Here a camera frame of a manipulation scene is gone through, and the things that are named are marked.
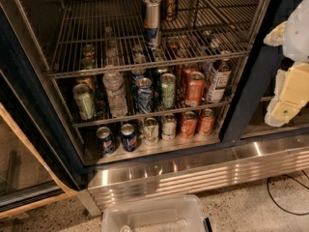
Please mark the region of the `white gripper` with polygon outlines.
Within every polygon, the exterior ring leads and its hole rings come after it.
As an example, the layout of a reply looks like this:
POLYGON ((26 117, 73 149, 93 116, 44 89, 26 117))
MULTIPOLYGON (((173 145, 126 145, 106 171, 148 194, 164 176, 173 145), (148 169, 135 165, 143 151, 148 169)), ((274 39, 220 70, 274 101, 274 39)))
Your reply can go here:
POLYGON ((274 97, 265 116, 271 127, 282 127, 309 102, 309 0, 302 0, 286 21, 264 38, 270 46, 283 45, 283 54, 295 61, 275 77, 274 97))

